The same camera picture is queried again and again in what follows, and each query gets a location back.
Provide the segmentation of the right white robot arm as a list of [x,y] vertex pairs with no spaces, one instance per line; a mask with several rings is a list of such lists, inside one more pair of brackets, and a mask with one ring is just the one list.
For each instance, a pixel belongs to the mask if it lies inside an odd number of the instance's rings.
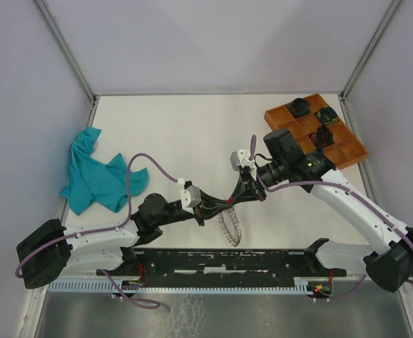
[[267,134],[263,142],[270,158],[263,166],[255,162],[256,138],[249,149],[230,156],[231,166],[242,175],[251,200],[264,200],[267,193],[302,187],[349,222],[367,241],[365,245],[342,244],[324,239],[304,257],[311,275],[327,269],[344,269],[365,275],[380,288],[396,292],[413,284],[413,226],[393,217],[361,195],[322,149],[308,154],[286,129]]

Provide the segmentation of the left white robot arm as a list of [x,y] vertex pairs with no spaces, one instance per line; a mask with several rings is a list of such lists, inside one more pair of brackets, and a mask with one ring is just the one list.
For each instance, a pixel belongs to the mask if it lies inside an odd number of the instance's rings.
[[160,226],[190,219],[203,225],[230,208],[232,201],[190,187],[173,202],[161,194],[149,194],[136,213],[107,225],[83,230],[64,226],[59,219],[47,220],[17,245],[15,276],[27,289],[36,289],[60,276],[93,270],[128,275],[136,268],[136,256],[127,250],[159,238],[163,233]]

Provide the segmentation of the silver keyring with keys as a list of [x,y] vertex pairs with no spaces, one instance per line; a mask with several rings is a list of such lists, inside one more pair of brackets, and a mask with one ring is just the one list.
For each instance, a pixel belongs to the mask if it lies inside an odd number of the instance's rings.
[[217,218],[228,243],[232,247],[237,247],[241,243],[242,232],[235,208],[231,207],[221,212]]

